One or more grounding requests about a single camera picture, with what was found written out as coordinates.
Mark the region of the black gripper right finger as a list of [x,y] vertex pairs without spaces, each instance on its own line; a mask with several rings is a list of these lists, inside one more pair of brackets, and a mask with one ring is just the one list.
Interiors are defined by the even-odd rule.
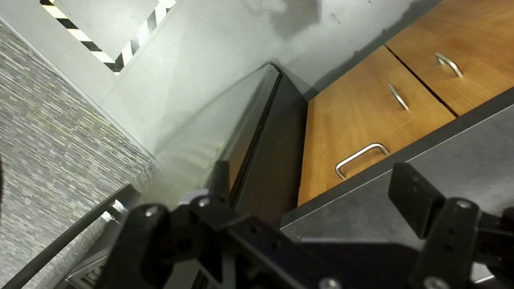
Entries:
[[389,199],[420,239],[430,236],[446,204],[446,196],[407,162],[393,169]]

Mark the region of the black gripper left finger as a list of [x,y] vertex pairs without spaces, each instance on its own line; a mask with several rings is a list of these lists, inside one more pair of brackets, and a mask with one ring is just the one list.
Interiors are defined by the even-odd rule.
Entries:
[[230,196],[230,164],[219,161],[214,169],[213,195],[218,201],[227,203]]

